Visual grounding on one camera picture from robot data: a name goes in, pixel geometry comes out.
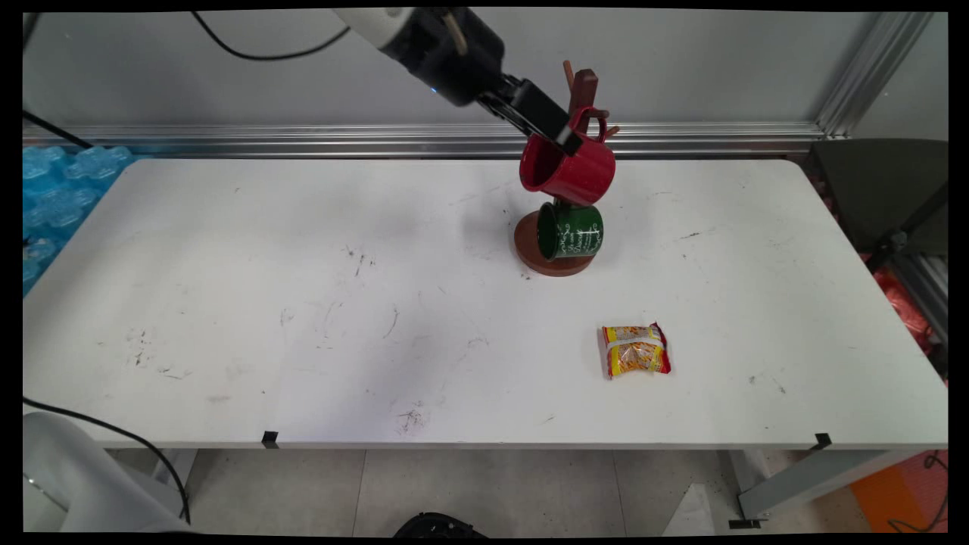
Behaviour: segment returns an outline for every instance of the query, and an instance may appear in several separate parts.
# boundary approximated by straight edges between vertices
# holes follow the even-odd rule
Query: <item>snack package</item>
[[[603,337],[610,378],[633,369],[670,372],[666,337],[656,322],[648,328],[603,328]]]

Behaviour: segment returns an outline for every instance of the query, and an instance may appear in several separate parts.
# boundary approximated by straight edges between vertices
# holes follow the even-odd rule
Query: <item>mug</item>
[[[595,255],[603,243],[603,216],[595,207],[545,203],[539,208],[539,251],[549,261]]]
[[[591,106],[577,109],[569,120],[573,131],[582,117],[595,110]],[[528,137],[521,153],[518,176],[528,191],[543,191],[573,205],[588,207],[606,194],[615,175],[615,155],[604,144],[606,120],[599,117],[599,138],[576,132],[582,145],[572,157],[537,134]]]

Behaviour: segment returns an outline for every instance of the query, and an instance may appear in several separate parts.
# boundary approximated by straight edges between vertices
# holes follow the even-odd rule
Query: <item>mug tree stand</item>
[[[594,255],[560,257],[549,261],[539,250],[539,212],[526,215],[515,225],[515,250],[518,259],[532,271],[545,276],[571,276],[581,273],[592,263]]]
[[[569,84],[571,99],[569,101],[569,115],[585,106],[592,106],[596,98],[596,87],[599,86],[599,78],[589,69],[579,70],[573,76],[572,66],[569,61],[565,61],[565,79]],[[608,112],[600,112],[599,115],[606,117]],[[579,130],[584,132],[588,129],[588,118],[580,122]],[[544,274],[545,276],[571,276],[581,273],[592,263],[594,255],[583,257],[560,257],[549,261],[539,250],[539,212],[537,210],[529,213],[518,220],[515,225],[515,250],[518,259],[521,260],[532,271]]]

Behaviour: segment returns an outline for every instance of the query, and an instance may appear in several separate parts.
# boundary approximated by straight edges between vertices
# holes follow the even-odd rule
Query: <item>red mug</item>
[[[591,110],[594,108],[586,106],[573,112],[569,127],[576,131],[578,122]],[[580,207],[601,199],[615,176],[615,155],[604,144],[606,120],[599,117],[597,140],[578,131],[576,134],[582,138],[582,145],[572,157],[537,134],[529,136],[518,164],[521,185]]]

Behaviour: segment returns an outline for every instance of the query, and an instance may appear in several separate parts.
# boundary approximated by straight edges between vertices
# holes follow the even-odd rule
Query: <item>black cable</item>
[[[195,20],[199,22],[199,24],[202,26],[202,29],[205,31],[205,34],[208,34],[208,37],[211,38],[216,44],[218,44],[220,48],[224,49],[225,51],[227,51],[228,53],[234,56],[237,56],[239,58],[244,58],[246,60],[287,60],[291,58],[298,58],[298,57],[310,55],[317,51],[322,51],[323,49],[328,48],[329,46],[333,45],[337,40],[346,36],[347,32],[350,32],[350,27],[348,26],[343,30],[339,31],[336,34],[336,36],[333,36],[329,40],[326,40],[325,42],[323,42],[321,45],[304,51],[287,53],[285,55],[249,55],[246,53],[240,53],[239,51],[236,51],[235,49],[230,48],[229,46],[226,45],[225,42],[220,40],[219,37],[216,36],[214,32],[212,32],[212,29],[209,28],[207,24],[205,24],[205,21],[202,19],[202,16],[199,15],[199,12],[189,12],[189,13],[192,14]]]
[[[27,44],[30,43],[30,38],[34,35],[34,30],[37,29],[37,21],[40,18],[41,18],[41,12],[32,13],[29,16],[27,16],[27,21],[23,24],[23,54],[27,54]],[[31,112],[28,112],[27,110],[23,110],[23,118],[37,125],[38,127],[41,127],[42,129],[61,137],[62,139],[74,145],[79,145],[84,149],[88,149],[89,147],[94,147],[93,145],[85,142],[84,140],[54,125],[53,123],[48,123],[43,119],[40,119],[39,117],[37,117]]]
[[[87,416],[86,414],[80,414],[79,412],[74,412],[73,410],[62,409],[60,407],[55,407],[53,405],[48,405],[46,403],[33,401],[28,399],[26,396],[22,396],[22,397],[23,397],[23,404],[25,405],[30,405],[34,408],[38,408],[48,412],[53,412],[56,414],[63,414],[64,416],[70,416],[71,418],[77,418],[79,420],[83,420],[84,422],[90,422],[91,424],[101,426],[102,428],[111,430],[112,432],[120,433],[130,439],[134,439],[135,441],[147,447],[148,450],[150,450],[155,456],[158,457],[159,460],[162,461],[162,464],[165,465],[165,468],[168,469],[169,473],[172,474],[172,478],[175,480],[175,486],[178,487],[178,494],[182,498],[182,513],[185,514],[185,522],[190,525],[192,524],[192,516],[189,515],[189,512],[188,512],[188,494],[185,493],[185,487],[182,486],[181,479],[178,478],[178,473],[175,472],[175,468],[172,467],[172,463],[169,462],[168,458],[165,458],[165,455],[162,454],[162,451],[158,450],[158,448],[155,445],[149,443],[146,439],[142,439],[141,437],[138,437],[134,433],[126,432],[125,430],[122,430],[117,426],[112,426],[107,422],[103,422],[101,420],[98,420],[97,418]]]
[[[37,27],[37,19],[41,18],[41,12],[27,14],[27,20],[23,23],[23,52],[27,52],[27,44],[30,37],[34,35],[34,28]]]
[[[946,471],[946,474],[949,473],[949,467],[943,461],[939,460],[939,451],[938,450],[936,450],[932,454],[926,456],[925,457],[925,460],[922,461],[922,466],[925,467],[926,469],[931,469],[936,464],[938,464],[940,467],[942,467]],[[914,530],[914,531],[916,531],[918,533],[927,533],[927,532],[930,532],[930,531],[932,531],[932,529],[935,528],[935,525],[937,525],[937,524],[939,524],[939,523],[941,523],[943,521],[948,521],[949,520],[949,517],[946,517],[945,519],[942,518],[942,514],[946,512],[946,507],[948,505],[949,505],[949,483],[946,483],[946,496],[942,499],[942,505],[939,506],[939,512],[935,514],[935,518],[932,519],[932,523],[929,524],[928,527],[926,527],[926,528],[915,528],[914,526],[912,526],[912,525],[910,525],[910,524],[908,524],[908,523],[906,523],[904,521],[899,521],[897,519],[889,519],[889,526],[891,526],[891,528],[894,529],[895,531],[897,531],[898,533],[906,533],[906,532],[902,531],[902,529],[899,528],[897,525],[901,525],[901,526],[903,526],[905,528],[912,529],[912,530]]]
[[[43,119],[40,119],[39,117],[37,117],[36,115],[34,115],[31,112],[28,112],[27,110],[23,110],[23,118],[26,119],[26,120],[28,120],[28,121],[30,121],[31,123],[37,125],[38,127],[41,127],[42,129],[45,129],[48,132],[53,133],[53,134],[61,137],[62,139],[70,142],[71,144],[79,145],[79,146],[83,147],[84,149],[88,149],[90,147],[94,147],[93,145],[89,144],[88,142],[85,142],[84,140],[82,140],[82,139],[80,139],[80,138],[72,135],[71,133],[65,131],[64,129],[62,129],[60,127],[58,127],[57,125],[54,125],[52,123],[48,123],[48,122],[44,121]]]

